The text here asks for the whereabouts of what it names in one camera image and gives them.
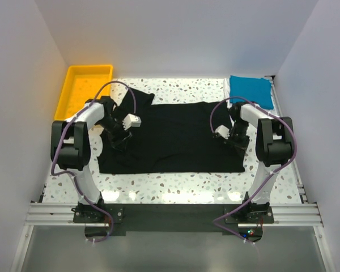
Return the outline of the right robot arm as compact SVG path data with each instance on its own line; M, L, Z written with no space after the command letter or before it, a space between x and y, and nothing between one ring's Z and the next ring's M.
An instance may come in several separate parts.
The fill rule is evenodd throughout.
M227 213L227 223L267 223L274 221L270 195L279 171L295 157L292 119L267 113L255 104L234 103L229 109L234 121L227 143L237 152L244 153L250 142L247 129L257 129L255 151L258 159L253 184L246 192L242 204Z

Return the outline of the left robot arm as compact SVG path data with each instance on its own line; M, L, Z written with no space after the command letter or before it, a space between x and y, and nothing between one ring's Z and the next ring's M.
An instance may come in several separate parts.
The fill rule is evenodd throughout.
M77 223L113 223L90 171L91 146L88 132L99 125L109 134L110 146L122 149L131 137L131 129L140 127L142 121L135 113L127 113L123 118L115 117L116 107L111 97L103 96L88 100L82 109L64 121L52 123L51 174L67 174L72 179L78 194L78 204L74 209Z

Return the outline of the black t shirt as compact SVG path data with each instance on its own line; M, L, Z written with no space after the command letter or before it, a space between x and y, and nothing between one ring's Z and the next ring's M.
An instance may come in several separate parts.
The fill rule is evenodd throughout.
M102 174L140 173L243 173L244 151L236 151L215 138L220 125L231 128L225 104L153 104L155 95L140 90L127 93L114 111L118 120L135 112L142 120L132 130L124 150L114 149L106 131L98 156Z

